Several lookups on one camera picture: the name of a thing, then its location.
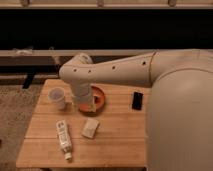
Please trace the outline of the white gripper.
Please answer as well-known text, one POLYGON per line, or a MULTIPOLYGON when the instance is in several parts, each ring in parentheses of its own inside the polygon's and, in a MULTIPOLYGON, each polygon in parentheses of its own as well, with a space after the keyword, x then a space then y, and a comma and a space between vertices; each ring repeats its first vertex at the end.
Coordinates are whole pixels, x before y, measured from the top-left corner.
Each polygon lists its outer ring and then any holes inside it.
POLYGON ((86 104, 89 107, 89 112, 96 111, 92 86, 90 83, 72 84, 71 91, 73 105, 76 110, 78 110, 81 105, 86 104))

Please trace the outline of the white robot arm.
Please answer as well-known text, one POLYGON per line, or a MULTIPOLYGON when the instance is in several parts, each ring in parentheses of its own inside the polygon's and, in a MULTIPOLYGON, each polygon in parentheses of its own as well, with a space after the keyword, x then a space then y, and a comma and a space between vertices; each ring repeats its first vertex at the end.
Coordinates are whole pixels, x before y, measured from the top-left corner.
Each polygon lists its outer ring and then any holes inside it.
POLYGON ((75 105, 93 83, 146 87, 147 171, 213 171, 213 51, 182 49, 103 63, 80 53, 62 65, 75 105))

